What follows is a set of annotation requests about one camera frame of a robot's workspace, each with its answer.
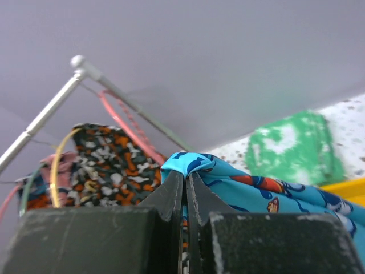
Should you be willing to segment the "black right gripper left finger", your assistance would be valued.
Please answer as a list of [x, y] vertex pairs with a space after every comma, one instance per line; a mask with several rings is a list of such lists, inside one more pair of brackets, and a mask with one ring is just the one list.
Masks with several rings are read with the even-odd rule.
[[183, 176], [140, 204], [33, 210], [1, 261], [8, 274], [181, 273]]

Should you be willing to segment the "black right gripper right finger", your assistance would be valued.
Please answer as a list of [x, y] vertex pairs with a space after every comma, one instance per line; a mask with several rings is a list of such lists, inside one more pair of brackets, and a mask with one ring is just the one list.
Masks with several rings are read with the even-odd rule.
[[193, 173], [186, 180], [190, 273], [362, 273], [330, 214], [240, 213]]

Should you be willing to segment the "blue shark print shorts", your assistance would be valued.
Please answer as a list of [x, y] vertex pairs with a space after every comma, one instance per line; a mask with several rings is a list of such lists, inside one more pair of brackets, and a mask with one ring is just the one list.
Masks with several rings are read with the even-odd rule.
[[171, 171], [184, 177], [197, 172], [211, 191], [238, 211], [334, 215], [351, 235], [360, 259], [364, 259], [364, 207], [360, 205], [321, 188], [249, 175], [212, 154], [177, 152], [162, 165], [162, 181]]

